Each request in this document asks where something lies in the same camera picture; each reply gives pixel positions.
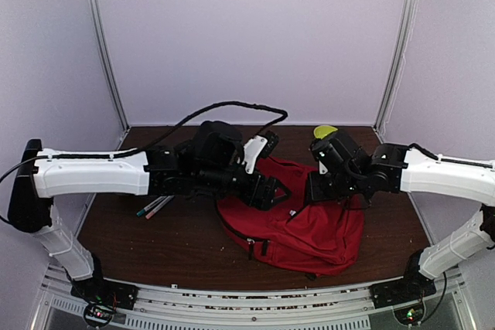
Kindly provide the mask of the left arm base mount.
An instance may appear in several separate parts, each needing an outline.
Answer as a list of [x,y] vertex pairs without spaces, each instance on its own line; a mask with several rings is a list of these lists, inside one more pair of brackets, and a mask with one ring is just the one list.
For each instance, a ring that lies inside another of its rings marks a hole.
[[74,281],[70,294],[87,303],[82,314],[84,321],[92,328],[101,328],[116,319],[119,309],[134,308],[138,288],[107,280]]

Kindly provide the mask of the red backpack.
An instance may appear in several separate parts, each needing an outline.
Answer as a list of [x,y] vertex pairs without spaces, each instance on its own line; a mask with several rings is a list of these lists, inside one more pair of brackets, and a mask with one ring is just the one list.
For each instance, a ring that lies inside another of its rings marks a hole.
[[288,186],[291,197],[269,211],[234,197],[215,205],[225,233],[248,258],[314,276],[335,276],[357,261],[364,232],[358,197],[308,204],[305,186],[312,166],[270,157],[258,168]]

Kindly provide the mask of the pink capped white marker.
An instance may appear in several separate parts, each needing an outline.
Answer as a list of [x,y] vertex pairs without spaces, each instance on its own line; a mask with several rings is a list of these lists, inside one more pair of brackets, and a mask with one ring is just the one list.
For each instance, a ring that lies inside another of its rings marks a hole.
[[166,204],[173,201],[175,196],[166,196],[166,199],[160,202],[154,209],[150,210],[145,214],[146,219],[151,219],[155,214],[157,214]]

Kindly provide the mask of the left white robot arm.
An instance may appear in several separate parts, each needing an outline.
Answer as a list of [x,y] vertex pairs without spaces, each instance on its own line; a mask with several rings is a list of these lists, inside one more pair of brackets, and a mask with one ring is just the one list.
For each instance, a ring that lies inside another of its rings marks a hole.
[[282,181],[256,168],[277,143],[272,132],[244,141],[222,121],[203,122],[191,139],[172,147],[158,143],[127,151],[69,153],[32,139],[12,170],[7,220],[41,242],[77,291],[103,302],[111,296],[111,285],[99,259],[63,225],[53,204],[56,196],[235,196],[246,206],[267,211],[291,196]]

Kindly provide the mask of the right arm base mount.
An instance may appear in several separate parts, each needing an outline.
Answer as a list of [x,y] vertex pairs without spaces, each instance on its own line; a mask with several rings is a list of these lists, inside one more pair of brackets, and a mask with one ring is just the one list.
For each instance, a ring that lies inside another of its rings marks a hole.
[[417,325],[425,317],[424,290],[419,284],[399,279],[370,286],[374,308],[392,308],[401,325]]

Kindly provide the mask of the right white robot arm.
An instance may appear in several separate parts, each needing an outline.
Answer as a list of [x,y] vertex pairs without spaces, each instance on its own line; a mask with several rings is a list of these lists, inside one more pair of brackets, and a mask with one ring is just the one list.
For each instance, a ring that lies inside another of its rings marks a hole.
[[410,256],[396,292],[410,301],[449,268],[494,248],[494,163],[434,154],[412,143],[384,143],[368,154],[345,131],[316,138],[309,147],[318,169],[306,183],[307,202],[369,201],[377,192],[426,192],[468,199],[480,209],[437,244]]

